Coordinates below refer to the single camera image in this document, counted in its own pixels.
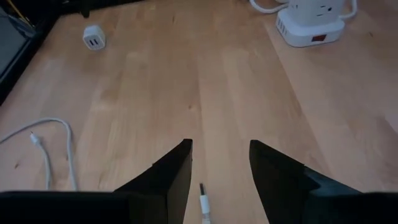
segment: light wood tabletop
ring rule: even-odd
[[[271,0],[259,1],[275,6]],[[289,47],[243,0],[153,0],[58,20],[0,107],[0,135],[41,117],[72,127],[82,190],[108,191],[193,139],[185,223],[267,223],[249,164],[258,139],[363,192],[398,190],[398,3],[359,0],[337,42]],[[105,49],[81,37],[99,24]],[[49,123],[0,145],[0,189],[71,190],[66,132]]]

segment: wooden desk surface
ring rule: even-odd
[[[260,4],[275,5],[271,0]],[[204,182],[215,223],[265,223],[252,180],[258,139],[358,190],[398,190],[398,4],[359,1],[341,40],[289,47],[240,0],[154,0],[61,18],[0,108],[0,134],[53,116],[74,132],[82,190],[113,190],[192,138],[185,223]],[[83,29],[100,24],[91,52]],[[53,189],[70,190],[65,130],[43,136]],[[0,146],[0,189],[44,189],[22,133]]]

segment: wooden desk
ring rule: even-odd
[[[259,2],[272,5],[272,2]],[[398,190],[398,5],[359,2],[338,42],[291,48],[246,1],[147,1],[61,18],[0,108],[0,134],[69,121],[82,190],[113,190],[194,140],[186,223],[204,182],[215,223],[265,223],[249,165],[259,139],[358,190]],[[85,26],[107,47],[91,52]],[[71,189],[65,131],[46,124],[53,188]],[[0,146],[0,189],[44,189],[42,155]]]

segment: white power strip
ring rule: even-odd
[[[264,9],[250,0],[258,11],[270,14],[278,11],[276,27],[284,40],[294,47],[307,47],[336,41],[343,32],[343,19],[353,17],[358,10],[356,0],[351,0],[353,11],[340,15],[345,0],[276,0],[282,4],[274,9]]]

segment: white cable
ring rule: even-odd
[[[30,140],[32,143],[38,147],[44,156],[44,164],[45,164],[45,189],[50,190],[50,184],[51,184],[51,165],[50,165],[50,158],[49,154],[47,151],[44,149],[42,145],[42,141],[40,140],[39,137],[37,137],[33,132],[30,132]]]
[[[265,13],[265,14],[272,14],[272,13],[275,13],[275,12],[281,10],[281,9],[286,8],[286,7],[289,5],[288,3],[286,3],[286,4],[281,4],[280,6],[277,6],[277,7],[273,8],[273,9],[264,9],[263,7],[257,5],[257,3],[256,3],[254,0],[250,0],[250,4],[251,4],[251,6],[253,6],[253,8],[255,8],[257,11],[262,12],[262,13]]]
[[[71,179],[71,182],[72,182],[72,187],[73,187],[73,189],[74,189],[74,190],[78,190],[78,186],[77,186],[77,182],[76,182],[76,176],[75,176],[75,169],[74,169],[74,167],[73,167],[72,130],[70,129],[69,124],[68,124],[66,121],[61,120],[61,119],[58,119],[58,118],[42,118],[42,119],[39,119],[39,120],[37,120],[37,121],[33,121],[33,122],[31,122],[30,124],[27,124],[27,125],[25,125],[25,126],[19,128],[19,129],[15,130],[15,131],[9,133],[8,135],[4,136],[4,137],[0,140],[0,144],[2,144],[4,141],[8,140],[9,138],[13,137],[14,135],[20,133],[21,131],[23,131],[23,130],[25,130],[25,129],[27,129],[27,128],[36,126],[36,125],[38,125],[38,124],[46,123],[46,122],[49,122],[49,121],[56,121],[56,122],[62,123],[62,124],[65,126],[66,130],[67,130],[67,154],[68,154],[68,162],[69,162],[69,174],[70,174],[70,179]],[[33,138],[31,137],[31,140],[32,140],[32,142],[33,142],[34,144],[36,144],[36,143],[35,143],[35,142],[36,142],[36,139],[34,139],[34,137],[33,137]]]
[[[200,200],[200,208],[202,214],[201,223],[211,224],[209,198],[207,197],[207,194],[205,192],[205,186],[203,185],[203,183],[200,183],[199,186],[200,186],[199,200]]]
[[[356,0],[351,0],[351,7],[353,8],[353,10],[349,14],[340,15],[339,18],[340,19],[349,19],[349,18],[354,17],[358,11],[358,3],[356,2]]]
[[[257,11],[262,12],[264,14],[272,14],[272,13],[278,12],[279,10],[284,9],[287,6],[289,6],[288,3],[285,3],[285,4],[282,4],[280,6],[275,7],[273,9],[264,9],[263,7],[259,6],[255,2],[255,0],[250,0],[250,4]],[[351,0],[351,5],[352,5],[353,10],[349,14],[340,15],[339,16],[340,19],[349,19],[349,18],[352,18],[352,17],[354,17],[356,15],[356,13],[358,11],[358,3],[356,2],[356,0]]]

